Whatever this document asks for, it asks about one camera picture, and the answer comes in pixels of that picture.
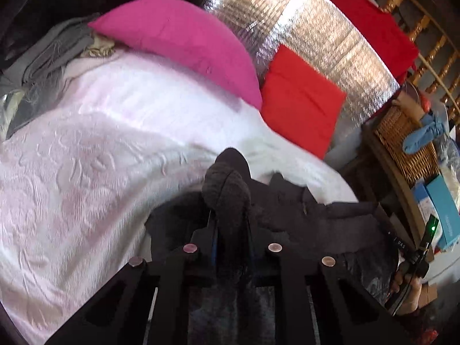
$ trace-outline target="hand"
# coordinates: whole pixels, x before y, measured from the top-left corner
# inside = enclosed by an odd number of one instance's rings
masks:
[[[406,283],[409,283],[410,281],[410,276],[407,274],[404,276],[404,280]],[[400,270],[397,271],[395,274],[395,278],[392,281],[392,284],[390,286],[390,292],[399,292],[399,287],[403,283],[403,274]],[[397,311],[397,315],[405,315],[405,314],[410,314],[413,313],[415,310],[417,310],[419,306],[419,298],[420,294],[422,293],[422,279],[414,276],[412,281],[410,282],[411,290],[402,303],[401,307]]]

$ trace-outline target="red cloth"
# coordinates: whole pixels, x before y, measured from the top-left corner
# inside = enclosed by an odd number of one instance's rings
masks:
[[[413,65],[419,50],[389,13],[368,0],[331,0],[366,38],[396,79]]]
[[[323,159],[346,93],[281,45],[262,87],[261,115],[285,139]]]
[[[436,330],[426,330],[419,339],[417,339],[417,345],[430,345],[438,338],[439,334]]]

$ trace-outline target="black handle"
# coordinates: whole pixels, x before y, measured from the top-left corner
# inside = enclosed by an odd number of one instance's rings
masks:
[[[401,307],[405,299],[409,296],[411,286],[409,283],[403,282],[399,287],[399,292],[393,293],[385,303],[385,309],[388,310],[391,316],[394,316]]]

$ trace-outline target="gray blanket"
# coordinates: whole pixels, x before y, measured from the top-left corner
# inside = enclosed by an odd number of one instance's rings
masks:
[[[0,76],[0,131],[9,138],[31,119],[53,108],[65,65],[93,43],[87,26],[98,14],[73,18],[52,27]],[[22,100],[17,107],[18,94]]]

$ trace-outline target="wooden railing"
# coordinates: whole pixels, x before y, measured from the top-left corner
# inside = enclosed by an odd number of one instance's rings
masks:
[[[392,13],[396,7],[399,7],[404,0],[387,0],[384,5],[380,7],[382,11],[386,11],[388,13]],[[444,80],[449,73],[450,69],[454,65],[455,61],[458,58],[458,50],[454,43],[449,39],[448,35],[446,34],[443,27],[441,27],[436,20],[424,9],[424,7],[417,1],[417,0],[410,0],[422,13],[422,18],[412,27],[409,32],[407,33],[409,39],[412,42],[415,42],[418,35],[426,29],[430,24],[436,26],[439,31],[441,31],[441,37],[438,39],[434,47],[429,51],[426,57],[421,57],[421,64],[417,68],[417,70],[413,73],[413,75],[409,78],[409,80],[414,84],[418,85],[420,79],[426,74],[428,76],[432,76],[433,82],[430,86],[428,86],[425,91],[427,93],[435,92],[439,86],[441,86],[445,90],[444,96],[441,98],[441,101],[446,104],[448,107],[448,115],[451,120],[455,122],[457,126],[460,125],[460,96],[456,99],[452,96],[454,90],[460,83],[460,73],[456,76],[455,80],[447,87],[444,84]],[[446,44],[450,43],[453,48],[453,51],[450,57],[447,60],[447,63],[441,69],[439,73],[436,73],[435,70],[431,67],[431,64],[438,54],[439,50]]]

